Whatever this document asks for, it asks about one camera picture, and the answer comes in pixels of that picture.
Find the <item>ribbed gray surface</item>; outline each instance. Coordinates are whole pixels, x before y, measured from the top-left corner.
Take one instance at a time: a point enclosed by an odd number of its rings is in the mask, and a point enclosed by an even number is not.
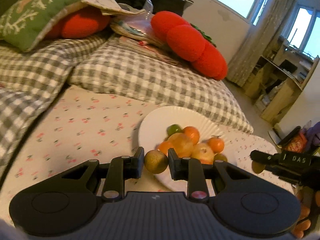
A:
[[[204,204],[188,201],[183,193],[136,193],[106,203],[97,216],[74,233],[31,240],[255,240],[223,227]],[[293,240],[291,234],[272,238]]]

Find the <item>bed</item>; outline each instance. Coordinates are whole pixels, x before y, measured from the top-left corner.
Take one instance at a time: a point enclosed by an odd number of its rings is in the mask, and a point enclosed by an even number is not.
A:
[[[82,40],[43,42],[28,53],[0,43],[0,214],[25,187],[88,159],[109,162],[132,155],[137,132],[152,110],[176,105],[219,124],[231,138],[228,151],[250,172],[253,149],[275,153],[252,126],[221,81],[110,44],[104,31]],[[267,179],[287,190],[269,173]],[[127,190],[166,191],[144,172]]]

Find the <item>checkered pillow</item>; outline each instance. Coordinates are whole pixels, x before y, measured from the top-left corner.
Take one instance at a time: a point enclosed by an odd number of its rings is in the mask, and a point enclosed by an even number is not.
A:
[[[107,40],[104,36],[44,42],[27,53],[0,42],[0,177],[32,122],[56,98],[73,67]]]
[[[186,107],[215,122],[253,132],[223,82],[203,77],[187,67],[173,66],[108,44],[76,66],[70,83],[96,93]]]

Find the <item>screw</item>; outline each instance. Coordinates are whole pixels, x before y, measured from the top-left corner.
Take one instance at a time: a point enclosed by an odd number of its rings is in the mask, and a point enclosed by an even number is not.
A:
[[[108,190],[105,193],[103,193],[103,196],[105,198],[117,198],[119,196],[119,192],[115,190]]]
[[[192,192],[191,197],[196,199],[204,199],[207,197],[207,193],[205,193],[204,191],[198,190],[198,191]]]

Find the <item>plate of fruit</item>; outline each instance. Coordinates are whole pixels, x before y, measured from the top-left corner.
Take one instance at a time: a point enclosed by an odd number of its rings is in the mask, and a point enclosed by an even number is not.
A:
[[[165,106],[149,113],[142,121],[138,135],[139,146],[145,151],[145,167],[173,191],[187,191],[187,182],[171,179],[168,167],[168,149],[178,157],[191,157],[203,164],[224,160],[237,165],[232,152],[227,150],[229,140],[218,125],[191,109]],[[207,180],[210,195],[214,195]]]

